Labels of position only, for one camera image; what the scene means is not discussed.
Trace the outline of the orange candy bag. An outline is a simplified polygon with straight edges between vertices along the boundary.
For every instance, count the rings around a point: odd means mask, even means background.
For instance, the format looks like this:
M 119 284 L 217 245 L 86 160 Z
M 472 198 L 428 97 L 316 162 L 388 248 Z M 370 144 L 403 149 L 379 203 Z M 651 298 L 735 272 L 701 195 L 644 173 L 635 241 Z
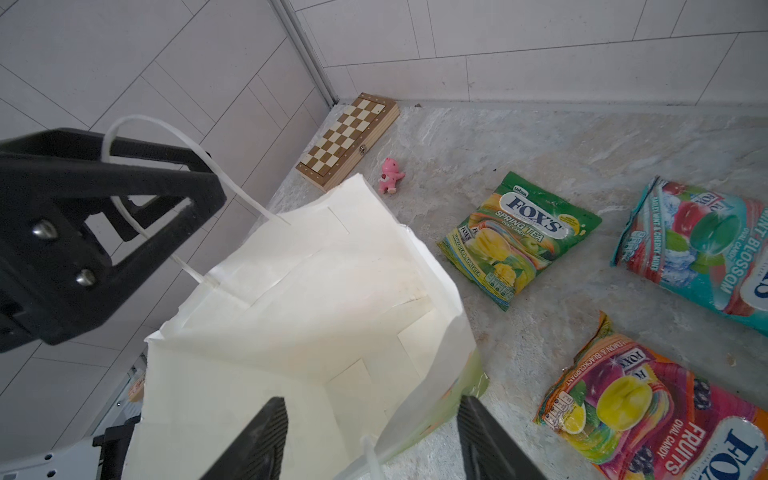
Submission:
M 608 479 L 767 476 L 766 411 L 617 332 L 606 314 L 534 421 Z

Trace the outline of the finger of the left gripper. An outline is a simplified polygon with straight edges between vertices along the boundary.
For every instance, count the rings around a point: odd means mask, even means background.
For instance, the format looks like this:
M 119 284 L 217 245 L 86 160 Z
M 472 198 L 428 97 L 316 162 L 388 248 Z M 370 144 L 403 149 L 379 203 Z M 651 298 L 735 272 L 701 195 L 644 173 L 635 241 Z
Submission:
M 189 148 L 62 128 L 1 144 L 1 348 L 104 324 L 226 201 Z

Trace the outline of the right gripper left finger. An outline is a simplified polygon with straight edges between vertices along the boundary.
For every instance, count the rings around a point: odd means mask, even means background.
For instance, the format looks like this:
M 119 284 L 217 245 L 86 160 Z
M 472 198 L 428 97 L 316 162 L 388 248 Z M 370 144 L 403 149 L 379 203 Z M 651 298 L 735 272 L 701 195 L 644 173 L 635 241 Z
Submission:
M 278 480 L 288 427 L 285 399 L 272 397 L 201 479 Z

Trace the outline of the white paper bag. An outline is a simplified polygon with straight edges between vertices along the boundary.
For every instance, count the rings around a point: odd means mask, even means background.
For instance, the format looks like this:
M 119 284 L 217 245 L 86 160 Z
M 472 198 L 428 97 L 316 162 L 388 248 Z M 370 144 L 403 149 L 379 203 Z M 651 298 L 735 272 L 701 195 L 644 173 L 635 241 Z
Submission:
M 271 398 L 286 479 L 356 479 L 488 387 L 452 278 L 361 175 L 267 213 L 147 338 L 127 479 L 199 479 Z

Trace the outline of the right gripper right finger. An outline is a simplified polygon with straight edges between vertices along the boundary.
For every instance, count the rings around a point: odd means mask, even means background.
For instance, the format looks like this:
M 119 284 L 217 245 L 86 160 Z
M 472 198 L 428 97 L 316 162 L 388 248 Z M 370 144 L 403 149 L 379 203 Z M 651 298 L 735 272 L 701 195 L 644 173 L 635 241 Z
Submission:
M 477 397 L 462 396 L 456 419 L 467 479 L 546 479 Z

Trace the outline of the green candy bag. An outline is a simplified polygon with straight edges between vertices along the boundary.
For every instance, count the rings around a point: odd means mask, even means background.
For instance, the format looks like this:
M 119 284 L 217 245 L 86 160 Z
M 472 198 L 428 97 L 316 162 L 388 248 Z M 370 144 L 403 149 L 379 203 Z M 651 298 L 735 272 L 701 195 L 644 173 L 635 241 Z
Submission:
M 502 310 L 602 223 L 601 217 L 508 173 L 438 247 Z

